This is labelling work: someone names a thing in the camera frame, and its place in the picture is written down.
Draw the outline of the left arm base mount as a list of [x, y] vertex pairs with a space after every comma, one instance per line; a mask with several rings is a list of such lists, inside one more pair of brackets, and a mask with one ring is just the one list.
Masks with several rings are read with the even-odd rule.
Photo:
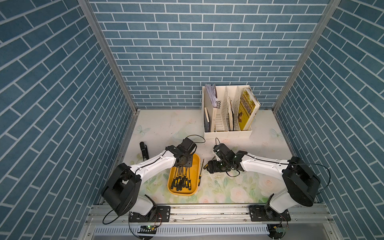
[[149, 196], [138, 197], [135, 205], [130, 210], [130, 223], [168, 223], [171, 207], [156, 204]]

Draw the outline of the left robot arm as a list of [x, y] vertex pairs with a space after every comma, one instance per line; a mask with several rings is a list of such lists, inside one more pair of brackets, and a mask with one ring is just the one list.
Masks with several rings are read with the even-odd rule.
[[140, 197], [141, 185], [162, 171], [173, 167], [190, 167], [197, 145], [189, 138], [178, 146], [167, 146], [158, 155], [142, 163], [118, 165], [101, 190], [101, 196], [117, 216], [129, 212], [152, 217], [157, 205], [150, 197]]

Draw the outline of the yellow plastic storage box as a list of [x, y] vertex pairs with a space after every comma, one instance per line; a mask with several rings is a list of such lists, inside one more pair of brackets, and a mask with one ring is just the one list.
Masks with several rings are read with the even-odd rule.
[[186, 188], [181, 188], [181, 181], [180, 181], [179, 191], [176, 191], [176, 188], [171, 190], [171, 183], [172, 183], [173, 178], [174, 178], [176, 167], [171, 168], [170, 176], [168, 179], [169, 192], [174, 194], [174, 195], [179, 195], [179, 196], [192, 196], [192, 195], [194, 195], [198, 190], [198, 178], [199, 178], [200, 167], [201, 167], [201, 159], [197, 154], [194, 154], [193, 165], [192, 165], [192, 167], [190, 167], [191, 168], [191, 179], [192, 179], [192, 190], [189, 190]]

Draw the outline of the black stapler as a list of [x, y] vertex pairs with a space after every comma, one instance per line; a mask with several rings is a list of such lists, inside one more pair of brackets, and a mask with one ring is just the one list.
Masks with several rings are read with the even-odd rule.
[[148, 147], [144, 142], [140, 142], [140, 149], [143, 157], [143, 161], [147, 161], [149, 159]]

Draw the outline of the yellow book in rack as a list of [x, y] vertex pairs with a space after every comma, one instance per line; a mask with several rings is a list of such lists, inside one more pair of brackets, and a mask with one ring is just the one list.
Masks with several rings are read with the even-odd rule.
[[238, 124], [241, 131], [248, 131], [254, 120], [257, 111], [260, 109], [260, 102], [254, 96], [250, 88], [244, 88], [240, 95]]

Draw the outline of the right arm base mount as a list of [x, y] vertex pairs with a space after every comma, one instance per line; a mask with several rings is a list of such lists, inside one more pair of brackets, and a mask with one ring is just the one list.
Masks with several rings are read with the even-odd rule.
[[270, 206], [270, 201], [275, 194], [272, 194], [264, 205], [251, 205], [249, 212], [252, 222], [289, 222], [291, 216], [288, 210], [278, 213]]

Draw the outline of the black book in rack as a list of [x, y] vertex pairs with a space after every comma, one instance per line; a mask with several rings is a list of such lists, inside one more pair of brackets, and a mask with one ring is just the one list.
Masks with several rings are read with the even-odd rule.
[[209, 133], [210, 132], [210, 126], [211, 126], [211, 122], [210, 122], [210, 117], [209, 117], [208, 109], [204, 108], [204, 132], [205, 133]]

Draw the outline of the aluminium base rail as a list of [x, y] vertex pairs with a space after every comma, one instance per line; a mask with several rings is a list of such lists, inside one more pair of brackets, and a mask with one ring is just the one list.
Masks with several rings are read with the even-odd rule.
[[107, 205], [94, 205], [81, 240], [340, 240], [324, 204], [293, 207], [276, 221], [255, 215], [250, 204], [160, 205], [157, 221], [138, 223], [133, 214], [117, 218]]

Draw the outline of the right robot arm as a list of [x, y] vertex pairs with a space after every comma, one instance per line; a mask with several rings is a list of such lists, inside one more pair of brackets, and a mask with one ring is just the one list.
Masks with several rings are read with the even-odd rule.
[[225, 144], [215, 145], [213, 152], [216, 158], [208, 161], [203, 167], [210, 174], [230, 171], [255, 172], [280, 181], [281, 189], [271, 193], [262, 210], [268, 220], [294, 206], [313, 206], [321, 180], [309, 164], [300, 158], [273, 160], [246, 151], [234, 153]]

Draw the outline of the white file organizer rack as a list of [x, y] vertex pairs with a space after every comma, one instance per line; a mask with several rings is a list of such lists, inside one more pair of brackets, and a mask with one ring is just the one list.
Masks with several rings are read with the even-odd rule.
[[241, 131], [237, 118], [240, 95], [244, 88], [251, 89], [249, 85], [216, 86], [218, 107], [213, 108], [210, 100], [205, 95], [205, 86], [202, 87], [203, 123], [204, 108], [208, 109], [211, 122], [210, 132], [204, 132], [206, 139], [247, 139], [251, 136], [252, 127], [248, 131]]

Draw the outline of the purple patterned papers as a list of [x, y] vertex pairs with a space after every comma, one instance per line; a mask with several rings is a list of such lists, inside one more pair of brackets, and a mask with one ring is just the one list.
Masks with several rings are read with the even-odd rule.
[[217, 104], [218, 98], [217, 98], [216, 85], [215, 84], [213, 84], [213, 85], [205, 84], [205, 91], [206, 91], [205, 95], [210, 100], [212, 107], [217, 108], [218, 107], [218, 104]]

